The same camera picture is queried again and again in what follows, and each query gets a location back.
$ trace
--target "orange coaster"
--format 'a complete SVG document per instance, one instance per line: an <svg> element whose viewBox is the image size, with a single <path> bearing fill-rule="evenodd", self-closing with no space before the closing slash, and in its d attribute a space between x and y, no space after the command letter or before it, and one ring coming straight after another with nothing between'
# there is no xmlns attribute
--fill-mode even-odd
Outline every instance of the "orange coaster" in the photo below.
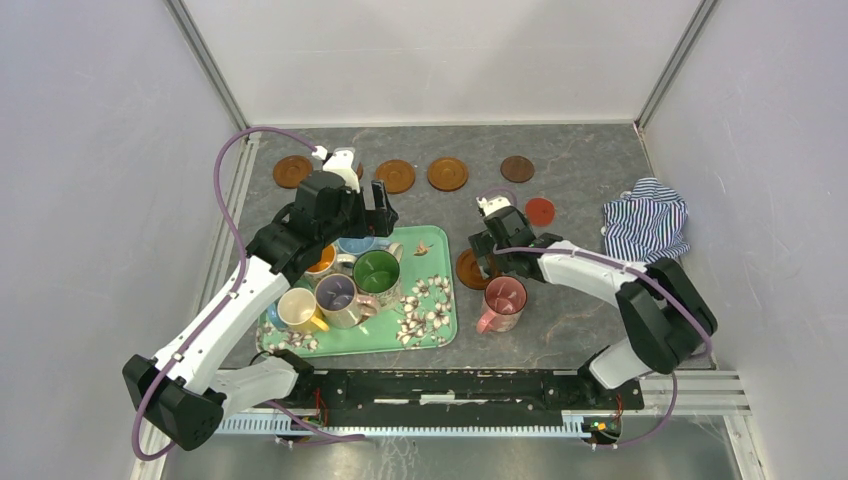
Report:
<svg viewBox="0 0 848 480"><path fill-rule="evenodd" d="M274 166L274 181L283 188L297 188L300 182L312 173L312 162L306 157L292 155Z"/></svg>
<svg viewBox="0 0 848 480"><path fill-rule="evenodd" d="M459 254L459 258L456 261L456 276L459 277L459 281L466 287L472 290L483 290L495 277L500 276L500 272L495 267L493 260L491 259L489 262L493 274L489 278L483 278L483 275L480 273L480 267L477 265L477 259L474 257L474 251L469 248Z"/></svg>
<svg viewBox="0 0 848 480"><path fill-rule="evenodd" d="M430 164L427 180L436 190L453 192L468 181L468 167L453 157L442 157Z"/></svg>
<svg viewBox="0 0 848 480"><path fill-rule="evenodd" d="M403 160L389 160L377 167L375 177L386 184L386 192L403 193L415 183L415 169Z"/></svg>

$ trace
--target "blue striped towel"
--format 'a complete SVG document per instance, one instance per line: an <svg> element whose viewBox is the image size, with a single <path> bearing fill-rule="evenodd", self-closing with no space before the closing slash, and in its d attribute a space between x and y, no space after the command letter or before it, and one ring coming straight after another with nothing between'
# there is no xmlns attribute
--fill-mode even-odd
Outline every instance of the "blue striped towel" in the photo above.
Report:
<svg viewBox="0 0 848 480"><path fill-rule="evenodd" d="M656 178L636 182L632 192L604 205L607 255L630 262L677 258L689 251L683 241L686 202Z"/></svg>

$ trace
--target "pink mug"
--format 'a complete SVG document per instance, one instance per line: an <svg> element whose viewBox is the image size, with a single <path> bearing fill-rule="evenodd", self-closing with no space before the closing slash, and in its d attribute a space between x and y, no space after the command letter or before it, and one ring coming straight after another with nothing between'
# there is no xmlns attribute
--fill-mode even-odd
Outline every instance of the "pink mug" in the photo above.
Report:
<svg viewBox="0 0 848 480"><path fill-rule="evenodd" d="M527 305L527 290L512 277L498 277L486 287L477 333L507 332L515 327Z"/></svg>

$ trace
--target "white wall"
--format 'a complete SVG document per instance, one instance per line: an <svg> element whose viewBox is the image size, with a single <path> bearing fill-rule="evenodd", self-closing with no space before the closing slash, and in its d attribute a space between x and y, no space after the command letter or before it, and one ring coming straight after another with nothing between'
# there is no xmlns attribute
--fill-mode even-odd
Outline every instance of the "white wall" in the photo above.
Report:
<svg viewBox="0 0 848 480"><path fill-rule="evenodd" d="M164 4L0 6L0 477L127 478L121 377L185 326L233 132Z"/></svg>
<svg viewBox="0 0 848 480"><path fill-rule="evenodd" d="M647 127L779 479L845 478L848 3L722 2Z"/></svg>
<svg viewBox="0 0 848 480"><path fill-rule="evenodd" d="M255 124L629 121L698 0L186 0Z"/></svg>

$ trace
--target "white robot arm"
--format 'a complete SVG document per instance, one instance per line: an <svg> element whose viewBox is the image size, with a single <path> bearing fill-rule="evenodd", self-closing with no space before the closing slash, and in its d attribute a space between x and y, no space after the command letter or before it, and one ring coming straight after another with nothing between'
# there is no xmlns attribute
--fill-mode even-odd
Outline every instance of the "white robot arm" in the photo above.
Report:
<svg viewBox="0 0 848 480"><path fill-rule="evenodd" d="M298 373L279 358L217 373L262 310L317 263L321 251L339 237L392 233L398 215L383 182L372 182L375 209L366 210L353 158L350 148L338 149L327 158L322 170L298 186L294 203L283 207L247 245L244 277L229 278L154 358L135 355L124 365L124 381L136 409L183 449L200 446L227 416L291 392ZM236 292L234 284L239 281Z"/></svg>
<svg viewBox="0 0 848 480"><path fill-rule="evenodd" d="M484 276L494 262L501 272L571 287L619 309L627 338L582 367L600 387L614 389L652 371L671 373L702 343L711 344L715 317L677 262L622 262L556 235L536 237L503 196L480 198L478 207L486 231L469 241Z"/></svg>

